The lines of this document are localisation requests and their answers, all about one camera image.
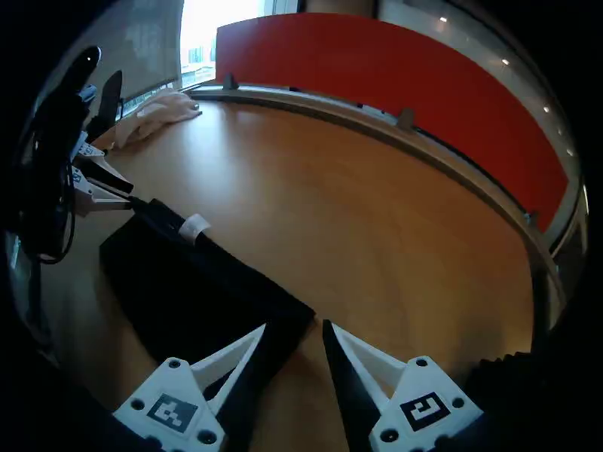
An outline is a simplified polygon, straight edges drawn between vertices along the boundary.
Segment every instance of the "wooden table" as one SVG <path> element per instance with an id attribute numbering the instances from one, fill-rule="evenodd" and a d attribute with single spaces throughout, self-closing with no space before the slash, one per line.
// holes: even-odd
<path id="1" fill-rule="evenodd" d="M 481 358 L 528 350 L 531 282 L 519 236 L 425 163 L 351 130 L 253 105 L 200 102 L 108 161 L 208 236 L 398 359 L 429 355 L 457 381 Z M 66 260 L 43 270 L 60 360 L 114 410 L 155 364 L 99 270 L 131 212 L 78 219 Z M 347 450 L 315 325 L 273 379 L 252 450 Z"/>

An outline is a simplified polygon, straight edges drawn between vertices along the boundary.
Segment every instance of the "black fabric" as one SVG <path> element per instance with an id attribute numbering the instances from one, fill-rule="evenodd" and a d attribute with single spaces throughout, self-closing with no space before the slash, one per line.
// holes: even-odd
<path id="1" fill-rule="evenodd" d="M 100 247 L 100 259 L 142 344 L 159 363 L 194 363 L 266 323 L 260 344 L 217 417 L 228 450 L 246 450 L 259 396 L 298 346 L 314 311 L 200 234 L 157 200 L 133 199 L 135 216 Z M 219 380 L 206 391 L 215 394 Z"/>

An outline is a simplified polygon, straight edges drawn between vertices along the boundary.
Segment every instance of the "white cloth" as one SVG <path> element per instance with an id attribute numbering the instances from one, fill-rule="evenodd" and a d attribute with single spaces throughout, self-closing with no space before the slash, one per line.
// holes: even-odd
<path id="1" fill-rule="evenodd" d="M 184 93 L 165 88 L 147 99 L 115 126 L 115 145 L 146 138 L 164 124 L 192 119 L 201 114 L 199 105 Z"/>

